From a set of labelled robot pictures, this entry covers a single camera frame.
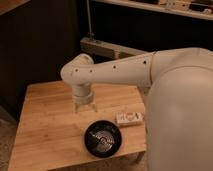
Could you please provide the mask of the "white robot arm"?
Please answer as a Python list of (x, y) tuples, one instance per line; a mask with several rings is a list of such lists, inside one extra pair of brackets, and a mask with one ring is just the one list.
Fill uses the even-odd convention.
[(213, 171), (213, 51), (170, 49), (99, 64), (80, 54), (61, 78), (80, 104), (93, 100), (93, 83), (138, 87), (149, 171)]

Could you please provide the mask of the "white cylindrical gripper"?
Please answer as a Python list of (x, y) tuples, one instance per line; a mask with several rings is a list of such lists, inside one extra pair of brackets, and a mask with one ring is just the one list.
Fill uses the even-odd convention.
[(72, 86), (73, 91), (73, 101), (74, 101), (74, 112), (78, 113), (78, 110), (80, 108), (80, 105), (87, 105), (94, 110), (94, 112), (98, 112), (96, 103), (92, 103), (94, 99), (94, 93), (91, 89), (90, 84), (80, 84), (80, 85), (73, 85)]

